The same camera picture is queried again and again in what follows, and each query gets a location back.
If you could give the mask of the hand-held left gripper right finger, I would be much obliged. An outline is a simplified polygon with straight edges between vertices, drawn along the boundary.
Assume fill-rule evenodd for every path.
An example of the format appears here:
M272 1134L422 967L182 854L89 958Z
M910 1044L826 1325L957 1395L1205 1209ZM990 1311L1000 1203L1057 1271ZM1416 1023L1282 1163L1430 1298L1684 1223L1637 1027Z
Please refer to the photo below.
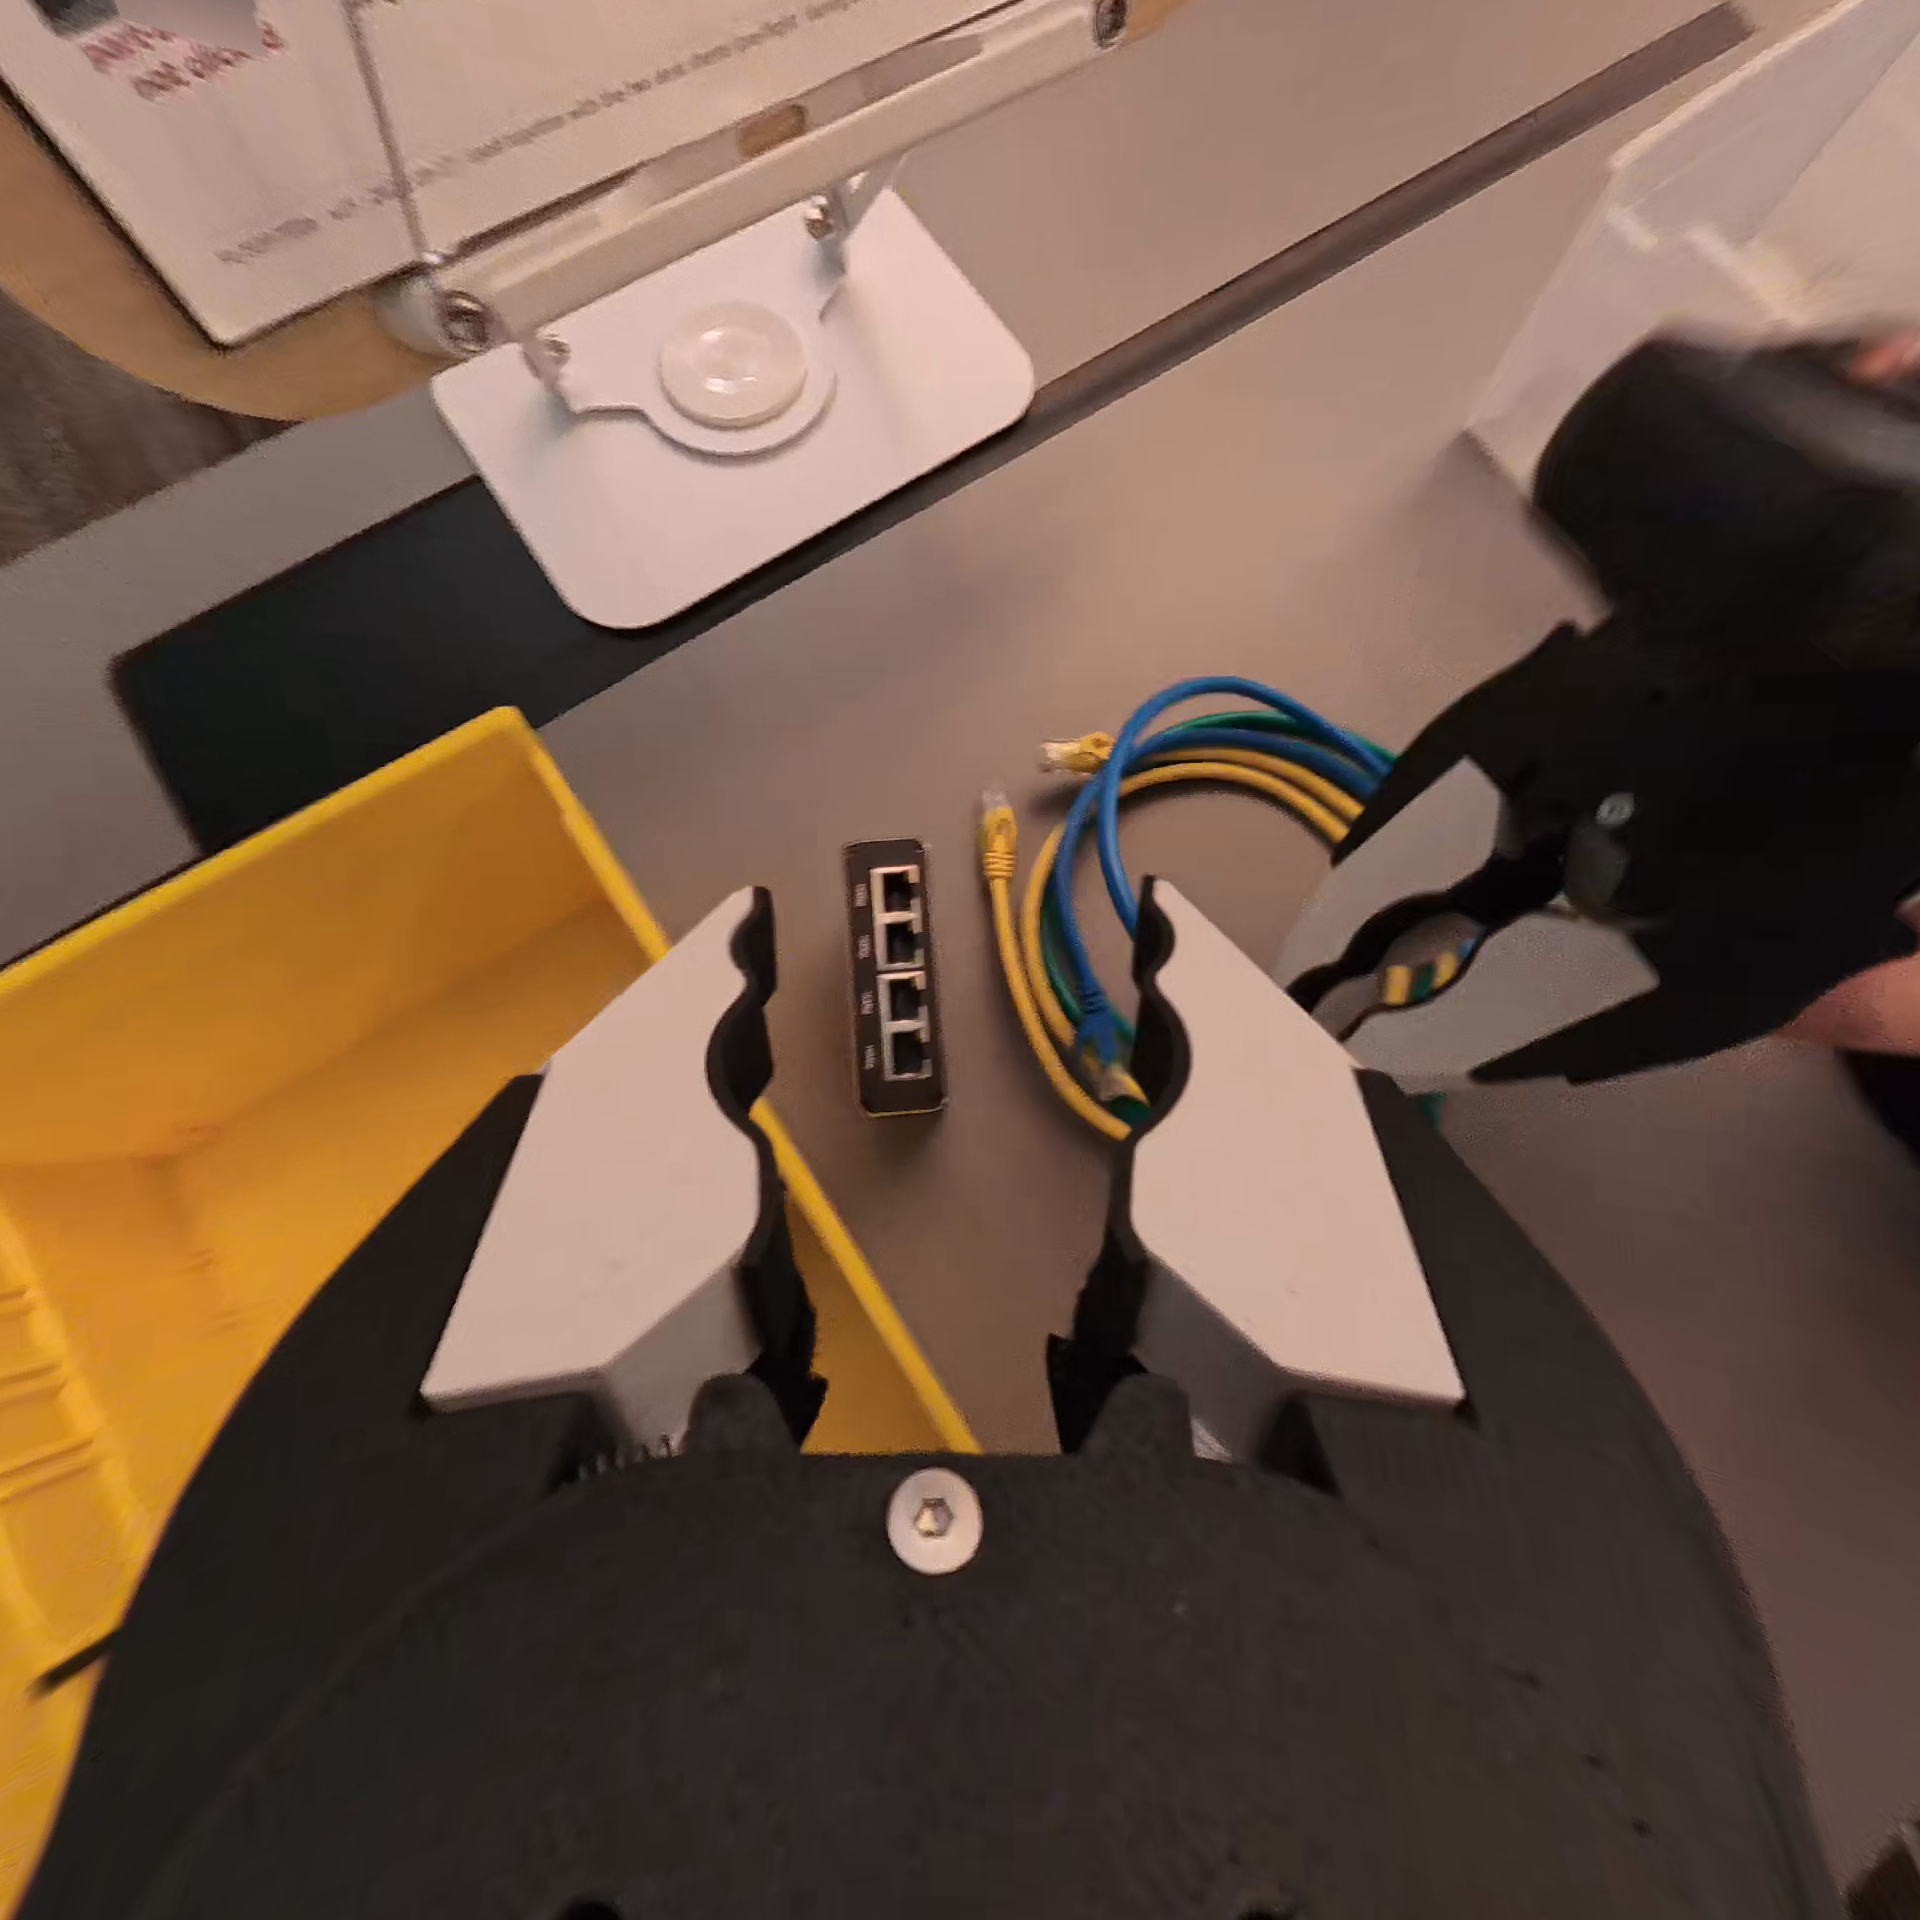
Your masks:
M1298 1397L1468 1404L1350 1053L1172 882L1138 898L1145 1121L1064 1335L1061 1446L1159 1375L1223 1458L1258 1458Z

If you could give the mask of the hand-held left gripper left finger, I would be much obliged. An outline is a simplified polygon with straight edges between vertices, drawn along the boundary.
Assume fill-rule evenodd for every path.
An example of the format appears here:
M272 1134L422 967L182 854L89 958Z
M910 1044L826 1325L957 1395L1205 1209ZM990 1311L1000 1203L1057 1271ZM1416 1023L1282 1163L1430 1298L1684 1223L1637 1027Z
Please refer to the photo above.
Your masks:
M630 1450L673 1450L708 1380L750 1375L808 1437L818 1317L752 1116L775 993L775 903L742 886L548 1058L420 1378L432 1410L580 1395Z

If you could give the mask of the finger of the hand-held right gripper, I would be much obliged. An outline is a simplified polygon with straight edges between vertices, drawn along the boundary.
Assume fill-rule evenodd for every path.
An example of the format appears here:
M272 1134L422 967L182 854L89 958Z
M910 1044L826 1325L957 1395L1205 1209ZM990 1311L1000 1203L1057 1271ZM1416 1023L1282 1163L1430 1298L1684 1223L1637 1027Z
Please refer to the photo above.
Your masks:
M1400 933L1376 971L1336 983L1317 1021L1361 1067L1474 1076L1655 988L1625 935L1564 906L1492 930L1445 913Z
M1453 935L1461 967L1438 995L1503 996L1506 930L1519 916L1519 853L1506 841L1497 783L1469 758L1350 831L1292 924L1274 981L1295 1002L1336 1002L1370 988L1382 1002L1389 956Z

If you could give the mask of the yellow plastic bin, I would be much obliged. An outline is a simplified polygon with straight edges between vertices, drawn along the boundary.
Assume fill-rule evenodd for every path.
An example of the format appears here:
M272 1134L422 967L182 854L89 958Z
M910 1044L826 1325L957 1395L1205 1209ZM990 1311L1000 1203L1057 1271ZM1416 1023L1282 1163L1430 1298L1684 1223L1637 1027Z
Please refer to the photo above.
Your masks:
M492 710L5 969L5 1915L132 1915L588 1390L434 1410L530 1095L671 937Z

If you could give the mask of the black ethernet switch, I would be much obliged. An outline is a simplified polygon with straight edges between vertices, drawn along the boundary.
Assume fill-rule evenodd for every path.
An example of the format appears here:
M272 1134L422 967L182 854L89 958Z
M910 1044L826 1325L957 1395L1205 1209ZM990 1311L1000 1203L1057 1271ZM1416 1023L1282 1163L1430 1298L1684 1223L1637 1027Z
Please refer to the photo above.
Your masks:
M844 845L854 1095L876 1121L945 1106L929 873L913 836Z

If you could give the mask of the clear plastic bin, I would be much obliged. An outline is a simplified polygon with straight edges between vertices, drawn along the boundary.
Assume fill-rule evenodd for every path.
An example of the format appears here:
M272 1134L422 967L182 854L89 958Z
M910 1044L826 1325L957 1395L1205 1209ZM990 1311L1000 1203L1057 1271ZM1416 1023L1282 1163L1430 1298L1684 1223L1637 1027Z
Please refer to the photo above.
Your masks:
M1628 142L1468 420L1530 489L1573 402L1657 329L1914 322L1918 5L1846 2Z

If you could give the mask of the person's right hand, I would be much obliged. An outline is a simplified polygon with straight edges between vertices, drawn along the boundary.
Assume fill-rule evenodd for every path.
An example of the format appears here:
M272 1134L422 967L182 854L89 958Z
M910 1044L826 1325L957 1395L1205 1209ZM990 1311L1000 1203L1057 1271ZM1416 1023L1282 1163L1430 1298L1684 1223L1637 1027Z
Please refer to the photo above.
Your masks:
M1840 1051L1918 1057L1918 953L1841 981L1784 1029Z

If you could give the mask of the tan backing board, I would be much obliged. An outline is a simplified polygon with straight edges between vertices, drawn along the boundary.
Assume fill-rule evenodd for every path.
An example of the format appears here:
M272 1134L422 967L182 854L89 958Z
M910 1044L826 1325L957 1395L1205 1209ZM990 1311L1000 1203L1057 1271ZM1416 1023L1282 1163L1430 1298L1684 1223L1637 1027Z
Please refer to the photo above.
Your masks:
M224 413L343 417L447 369L354 293L221 348L184 313L56 149L1 97L1 283L36 319L135 379Z

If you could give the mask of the printed instruction sheet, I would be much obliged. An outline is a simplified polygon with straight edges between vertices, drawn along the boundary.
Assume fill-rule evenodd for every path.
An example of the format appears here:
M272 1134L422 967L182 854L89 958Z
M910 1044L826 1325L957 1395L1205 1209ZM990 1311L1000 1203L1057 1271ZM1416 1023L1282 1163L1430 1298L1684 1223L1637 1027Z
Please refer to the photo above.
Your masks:
M886 154L1126 5L5 5L5 94L218 350L639 170Z

